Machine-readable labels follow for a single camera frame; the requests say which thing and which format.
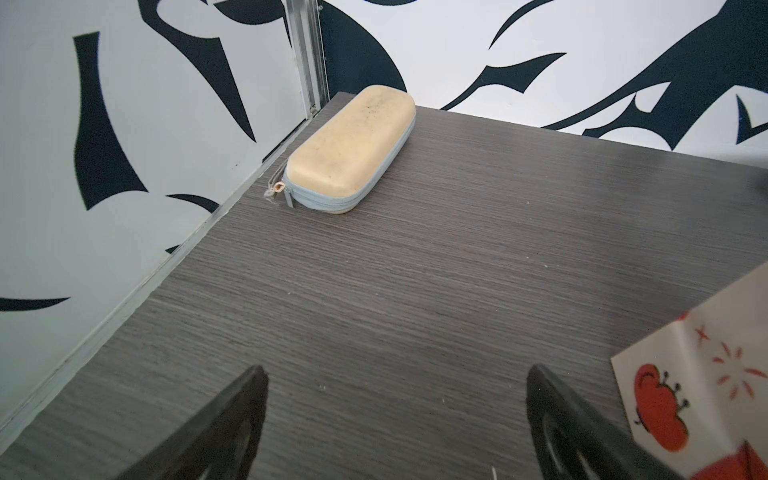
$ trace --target gray wooden table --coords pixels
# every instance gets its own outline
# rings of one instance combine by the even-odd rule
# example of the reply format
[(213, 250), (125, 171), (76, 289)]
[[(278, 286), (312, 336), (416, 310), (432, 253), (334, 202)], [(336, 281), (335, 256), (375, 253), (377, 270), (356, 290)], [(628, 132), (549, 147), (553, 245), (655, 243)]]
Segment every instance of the gray wooden table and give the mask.
[(426, 108), (349, 214), (269, 204), (264, 181), (0, 477), (109, 478), (258, 363), (253, 478), (539, 478), (533, 363), (626, 429), (610, 357), (768, 257), (765, 170)]

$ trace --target red cartoon character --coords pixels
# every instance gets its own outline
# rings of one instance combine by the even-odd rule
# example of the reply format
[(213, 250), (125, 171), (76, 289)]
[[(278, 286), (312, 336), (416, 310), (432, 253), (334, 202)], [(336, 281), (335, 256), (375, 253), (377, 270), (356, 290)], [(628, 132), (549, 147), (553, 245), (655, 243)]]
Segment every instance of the red cartoon character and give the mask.
[(680, 410), (689, 406), (687, 400), (677, 404), (680, 384), (674, 390), (667, 385), (669, 373), (659, 376), (659, 369), (647, 363), (639, 368), (634, 377), (634, 399), (637, 401), (635, 425), (642, 425), (654, 436), (659, 445), (670, 452), (679, 452), (688, 443), (688, 428), (680, 416)]

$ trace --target table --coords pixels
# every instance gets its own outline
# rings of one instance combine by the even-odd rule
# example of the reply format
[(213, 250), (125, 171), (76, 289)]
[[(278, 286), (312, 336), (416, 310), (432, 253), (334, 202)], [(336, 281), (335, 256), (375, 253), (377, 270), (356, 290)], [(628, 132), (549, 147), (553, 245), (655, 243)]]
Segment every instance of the table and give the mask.
[(540, 478), (531, 365), (627, 429), (610, 357), (768, 257), (766, 170), (428, 108), (348, 214), (270, 204), (269, 175), (0, 477), (110, 478), (260, 364), (253, 478)]

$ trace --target wall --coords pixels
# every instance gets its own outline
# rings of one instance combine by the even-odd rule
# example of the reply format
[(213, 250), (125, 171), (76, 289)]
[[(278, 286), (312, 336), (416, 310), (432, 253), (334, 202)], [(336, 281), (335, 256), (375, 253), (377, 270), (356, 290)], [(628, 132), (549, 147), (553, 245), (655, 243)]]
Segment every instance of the wall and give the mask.
[(321, 5), (331, 94), (389, 84), (426, 107), (768, 167), (764, 0)]
[(287, 31), (280, 0), (3, 2), (0, 427), (305, 119)]

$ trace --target zipper case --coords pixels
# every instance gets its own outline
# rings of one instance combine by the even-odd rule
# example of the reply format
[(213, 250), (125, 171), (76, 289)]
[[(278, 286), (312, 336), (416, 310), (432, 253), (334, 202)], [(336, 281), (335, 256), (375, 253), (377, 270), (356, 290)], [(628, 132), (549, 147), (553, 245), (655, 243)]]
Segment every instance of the zipper case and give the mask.
[(291, 207), (295, 200), (330, 214), (350, 211), (400, 152), (415, 116), (413, 98), (404, 91), (363, 89), (290, 155), (265, 196), (283, 192)]

